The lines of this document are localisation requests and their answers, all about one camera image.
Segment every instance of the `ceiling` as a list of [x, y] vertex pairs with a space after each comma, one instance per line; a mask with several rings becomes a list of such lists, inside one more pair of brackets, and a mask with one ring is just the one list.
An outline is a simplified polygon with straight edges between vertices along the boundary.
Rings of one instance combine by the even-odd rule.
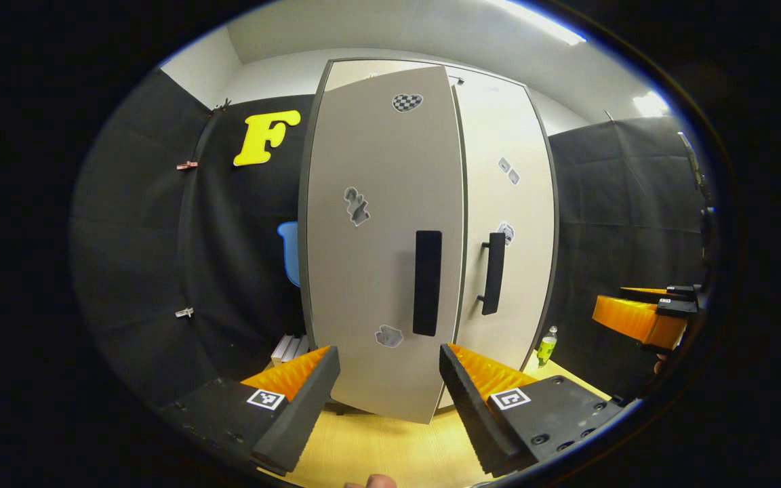
[[590, 123], [605, 110], [640, 117], [632, 97], [652, 88], [592, 41], [569, 46], [487, 0], [279, 0], [228, 33], [243, 64], [332, 47], [440, 56], [522, 81]]

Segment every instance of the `plastic bottle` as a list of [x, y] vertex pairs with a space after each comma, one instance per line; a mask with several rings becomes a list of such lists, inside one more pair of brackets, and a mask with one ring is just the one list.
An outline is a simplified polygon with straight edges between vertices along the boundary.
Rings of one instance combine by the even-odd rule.
[[550, 332], [542, 337], [542, 343], [538, 345], [538, 367], [548, 364], [548, 359], [556, 346], [556, 325], [550, 326]]

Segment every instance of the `yellow letter f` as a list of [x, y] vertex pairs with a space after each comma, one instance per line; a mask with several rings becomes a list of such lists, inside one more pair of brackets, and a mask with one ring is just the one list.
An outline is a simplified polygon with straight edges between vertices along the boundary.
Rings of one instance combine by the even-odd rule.
[[248, 129], [245, 131], [243, 150], [233, 158], [233, 165], [261, 164], [270, 161], [270, 153], [264, 151], [264, 142], [270, 141], [273, 148], [278, 148], [285, 138], [285, 124], [300, 123], [300, 112], [289, 110], [273, 114], [252, 115], [245, 120]]

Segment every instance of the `black handle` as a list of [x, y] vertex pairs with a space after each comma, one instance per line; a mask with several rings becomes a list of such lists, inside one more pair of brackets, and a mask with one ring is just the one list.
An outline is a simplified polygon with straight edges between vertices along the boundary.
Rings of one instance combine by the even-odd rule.
[[412, 317], [412, 333], [436, 336], [441, 277], [442, 232], [415, 232], [415, 312]]
[[490, 315], [499, 309], [502, 270], [505, 269], [505, 232], [490, 232], [490, 242], [484, 242], [481, 246], [489, 248], [490, 254], [487, 257], [487, 285], [478, 300], [484, 302], [481, 315]]

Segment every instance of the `cabinet door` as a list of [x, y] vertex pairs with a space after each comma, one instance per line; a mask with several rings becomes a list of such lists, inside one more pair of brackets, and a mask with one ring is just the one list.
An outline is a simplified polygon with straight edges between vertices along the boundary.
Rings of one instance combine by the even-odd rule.
[[[378, 75], [323, 93], [309, 164], [300, 183], [307, 191], [301, 279], [315, 345], [338, 347], [331, 396], [428, 423], [443, 388], [439, 346], [453, 341], [462, 280], [462, 157], [445, 69]], [[434, 335], [412, 331], [418, 231], [442, 235], [441, 268], [431, 270], [440, 283], [430, 298]], [[385, 340], [394, 330], [398, 344]]]
[[[526, 90], [471, 74], [455, 87], [467, 174], [464, 293], [456, 343], [522, 368], [545, 308], [554, 250], [555, 204], [548, 149]], [[491, 232], [506, 223], [498, 309], [482, 315]]]

